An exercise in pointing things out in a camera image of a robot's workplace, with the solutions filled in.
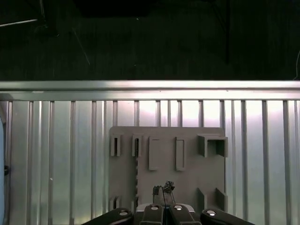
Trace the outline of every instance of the corrugated metal wall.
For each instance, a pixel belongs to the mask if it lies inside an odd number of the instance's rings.
[[[10,225],[79,225],[106,212],[112,126],[225,128],[229,213],[257,225],[300,223],[300,101],[7,105]]]

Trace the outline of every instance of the metal rod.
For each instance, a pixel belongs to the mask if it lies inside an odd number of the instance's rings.
[[[7,26],[17,25],[17,24],[22,24],[22,23],[30,23],[30,22],[35,22],[35,21],[38,21],[38,20],[33,19],[33,20],[24,20],[24,21],[12,22],[12,23],[5,23],[5,24],[0,24],[0,27],[7,27]]]

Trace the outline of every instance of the gray pegboard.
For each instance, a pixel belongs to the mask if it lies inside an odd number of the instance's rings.
[[[110,137],[110,209],[152,203],[153,187],[170,180],[176,203],[227,210],[223,129],[112,127]]]

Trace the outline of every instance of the metal panel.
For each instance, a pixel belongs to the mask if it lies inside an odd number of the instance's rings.
[[[229,212],[259,225],[299,223],[298,82],[47,84],[0,83],[10,225],[76,225],[108,211],[116,125],[224,127]]]

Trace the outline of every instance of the raised rectangular block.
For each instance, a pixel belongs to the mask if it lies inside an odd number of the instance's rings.
[[[158,157],[160,151],[160,140],[157,137],[149,138],[149,170],[158,170]]]
[[[184,171],[187,161],[184,138],[176,137],[176,170]]]

